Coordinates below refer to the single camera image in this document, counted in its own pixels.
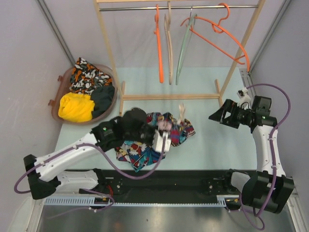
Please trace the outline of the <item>comic print shorts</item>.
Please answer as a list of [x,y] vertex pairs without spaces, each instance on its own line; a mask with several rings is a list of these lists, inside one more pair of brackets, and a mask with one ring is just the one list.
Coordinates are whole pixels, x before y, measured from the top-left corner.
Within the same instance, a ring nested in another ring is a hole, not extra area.
[[191,122],[184,117],[185,107],[179,105],[180,117],[176,119],[170,112],[164,114],[151,112],[147,114],[147,123],[157,127],[151,145],[142,142],[124,141],[115,148],[118,161],[131,164],[134,171],[138,172],[145,166],[158,162],[161,153],[168,152],[171,146],[180,146],[196,132]]

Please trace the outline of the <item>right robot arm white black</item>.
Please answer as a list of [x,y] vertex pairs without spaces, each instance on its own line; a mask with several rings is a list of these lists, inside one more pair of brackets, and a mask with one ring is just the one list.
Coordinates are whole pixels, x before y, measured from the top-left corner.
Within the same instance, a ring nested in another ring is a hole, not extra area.
[[227,99],[210,120],[237,129],[239,125],[250,128],[257,155],[257,170],[249,175],[230,169],[223,189],[228,194],[237,190],[246,206],[278,214],[288,201],[294,181],[287,178],[282,168],[278,144],[277,119],[270,116],[271,98],[255,96],[252,107]]

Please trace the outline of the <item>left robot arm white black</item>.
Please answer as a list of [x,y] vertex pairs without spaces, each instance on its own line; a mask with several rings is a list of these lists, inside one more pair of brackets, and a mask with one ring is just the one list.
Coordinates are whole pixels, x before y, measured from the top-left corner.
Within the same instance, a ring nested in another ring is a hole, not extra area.
[[125,141],[154,145],[158,135],[158,126],[148,123],[147,114],[139,108],[125,112],[123,116],[103,121],[84,137],[58,152],[42,157],[25,156],[29,192],[35,200],[44,199],[56,192],[102,193],[107,187],[102,171],[67,169],[94,155],[97,150],[107,152],[120,147]]

